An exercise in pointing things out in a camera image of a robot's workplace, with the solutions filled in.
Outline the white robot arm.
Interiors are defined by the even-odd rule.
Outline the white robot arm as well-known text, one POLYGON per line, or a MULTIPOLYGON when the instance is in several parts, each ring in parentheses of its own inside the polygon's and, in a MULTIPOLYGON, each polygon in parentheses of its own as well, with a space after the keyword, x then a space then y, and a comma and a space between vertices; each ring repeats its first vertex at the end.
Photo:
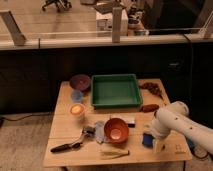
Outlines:
POLYGON ((164 140, 175 130, 213 155, 213 129, 196 123, 188 115, 189 108, 181 101, 160 107, 149 124, 150 132, 154 138, 164 140))

